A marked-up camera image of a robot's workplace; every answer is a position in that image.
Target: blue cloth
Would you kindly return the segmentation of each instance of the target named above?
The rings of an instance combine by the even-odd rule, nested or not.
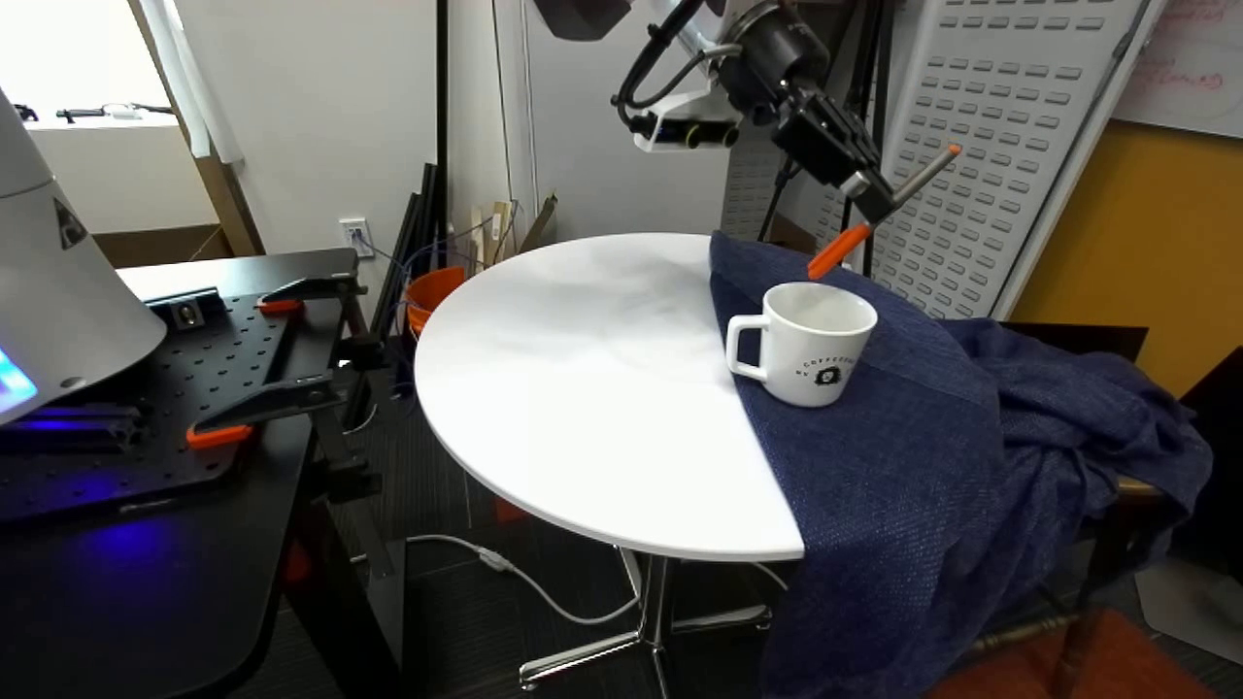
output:
[[[711,241],[717,327],[784,279],[805,279],[805,257]],[[843,401],[788,408],[736,379],[805,535],[766,647],[769,699],[923,696],[1109,504],[1120,476],[1193,508],[1212,456],[1124,357],[933,322],[849,274],[828,285],[880,315]]]

